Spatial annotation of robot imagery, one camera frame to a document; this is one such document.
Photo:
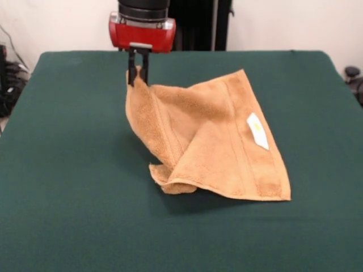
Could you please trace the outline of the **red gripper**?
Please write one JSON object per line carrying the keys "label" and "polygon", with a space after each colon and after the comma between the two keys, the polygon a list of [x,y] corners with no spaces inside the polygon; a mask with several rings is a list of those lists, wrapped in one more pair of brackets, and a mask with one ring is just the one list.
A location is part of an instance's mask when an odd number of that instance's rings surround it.
{"label": "red gripper", "polygon": [[[134,85],[137,76],[135,48],[147,48],[153,53],[168,53],[172,49],[176,32],[174,19],[167,19],[162,28],[141,27],[109,20],[109,34],[115,48],[128,50],[128,85]],[[149,50],[142,55],[141,79],[148,84]]]}

